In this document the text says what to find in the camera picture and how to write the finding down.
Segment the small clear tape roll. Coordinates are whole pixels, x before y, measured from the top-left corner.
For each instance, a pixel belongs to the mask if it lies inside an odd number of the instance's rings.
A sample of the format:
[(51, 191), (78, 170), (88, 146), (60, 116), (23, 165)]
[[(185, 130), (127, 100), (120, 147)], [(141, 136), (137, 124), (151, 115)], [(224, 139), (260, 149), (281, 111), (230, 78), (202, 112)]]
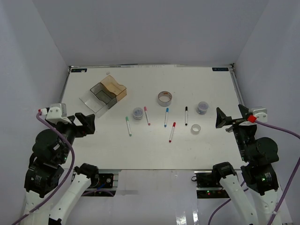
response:
[(199, 134), (201, 131), (201, 126), (199, 124), (193, 124), (191, 126), (191, 133), (194, 134), (194, 135), (197, 135)]

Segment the green marker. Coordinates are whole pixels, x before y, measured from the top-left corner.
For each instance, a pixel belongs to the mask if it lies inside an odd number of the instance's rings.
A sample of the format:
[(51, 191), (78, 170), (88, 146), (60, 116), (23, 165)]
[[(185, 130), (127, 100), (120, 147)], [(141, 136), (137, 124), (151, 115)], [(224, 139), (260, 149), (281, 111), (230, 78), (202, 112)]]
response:
[(131, 128), (130, 128), (128, 116), (126, 116), (126, 125), (127, 125), (128, 135), (132, 136), (132, 132), (131, 132)]

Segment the black marker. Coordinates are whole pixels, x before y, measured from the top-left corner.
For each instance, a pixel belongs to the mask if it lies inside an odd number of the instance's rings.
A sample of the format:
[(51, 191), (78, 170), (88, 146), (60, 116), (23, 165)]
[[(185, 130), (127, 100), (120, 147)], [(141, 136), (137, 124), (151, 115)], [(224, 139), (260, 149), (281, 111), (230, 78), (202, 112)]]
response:
[(185, 106), (185, 126), (188, 125), (188, 107)]

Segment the pink marker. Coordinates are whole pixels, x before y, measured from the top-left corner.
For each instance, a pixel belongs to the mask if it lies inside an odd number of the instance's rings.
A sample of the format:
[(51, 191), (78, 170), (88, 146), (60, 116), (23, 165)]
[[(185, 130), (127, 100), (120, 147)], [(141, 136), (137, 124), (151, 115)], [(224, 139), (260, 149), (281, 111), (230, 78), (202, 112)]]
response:
[(145, 112), (145, 117), (146, 117), (147, 124), (148, 124), (148, 126), (150, 126), (150, 119), (149, 119), (149, 116), (148, 116), (148, 110), (147, 110), (147, 107), (145, 107), (145, 106), (144, 106), (144, 112)]

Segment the large silver tape roll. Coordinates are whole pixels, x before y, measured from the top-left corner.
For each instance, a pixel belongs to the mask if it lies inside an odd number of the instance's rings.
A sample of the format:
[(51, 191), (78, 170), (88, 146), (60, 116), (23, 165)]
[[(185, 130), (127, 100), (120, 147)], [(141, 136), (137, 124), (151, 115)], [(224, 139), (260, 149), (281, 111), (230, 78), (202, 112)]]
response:
[(168, 107), (172, 102), (172, 94), (168, 91), (162, 91), (157, 95), (157, 102), (162, 107)]

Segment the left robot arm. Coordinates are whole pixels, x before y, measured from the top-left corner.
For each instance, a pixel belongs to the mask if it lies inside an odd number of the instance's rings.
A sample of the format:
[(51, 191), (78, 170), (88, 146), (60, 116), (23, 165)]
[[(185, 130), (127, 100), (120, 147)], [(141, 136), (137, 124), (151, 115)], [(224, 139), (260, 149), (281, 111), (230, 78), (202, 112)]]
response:
[(75, 166), (72, 144), (76, 138), (95, 132), (95, 115), (76, 113), (68, 122), (37, 119), (48, 128), (41, 131), (32, 147), (26, 172), (25, 209), (22, 225), (63, 225), (88, 187), (99, 182), (98, 168), (87, 163)]

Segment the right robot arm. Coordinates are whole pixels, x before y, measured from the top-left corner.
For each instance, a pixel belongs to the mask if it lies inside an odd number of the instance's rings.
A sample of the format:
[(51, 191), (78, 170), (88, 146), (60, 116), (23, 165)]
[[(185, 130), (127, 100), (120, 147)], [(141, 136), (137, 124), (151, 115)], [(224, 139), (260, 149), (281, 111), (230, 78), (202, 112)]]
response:
[(277, 204), (278, 180), (272, 163), (279, 161), (278, 145), (268, 137), (255, 138), (258, 122), (267, 122), (267, 109), (248, 109), (238, 105), (241, 118), (233, 119), (216, 108), (216, 128), (226, 126), (226, 132), (234, 134), (240, 157), (246, 163), (241, 167), (242, 177), (254, 204), (251, 204), (238, 184), (237, 173), (229, 162), (212, 168), (212, 183), (223, 187), (246, 225), (280, 225), (280, 218), (270, 221)]

